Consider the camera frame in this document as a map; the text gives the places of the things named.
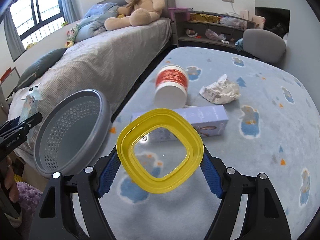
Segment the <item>person's hand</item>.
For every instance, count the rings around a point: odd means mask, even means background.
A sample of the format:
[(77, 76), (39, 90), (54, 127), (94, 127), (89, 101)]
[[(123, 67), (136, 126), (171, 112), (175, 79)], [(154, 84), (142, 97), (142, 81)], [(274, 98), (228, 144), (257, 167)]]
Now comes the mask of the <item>person's hand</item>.
[(21, 208), (17, 202), (19, 191), (11, 165), (9, 156), (1, 161), (1, 209), (10, 217), (17, 219), (21, 214)]

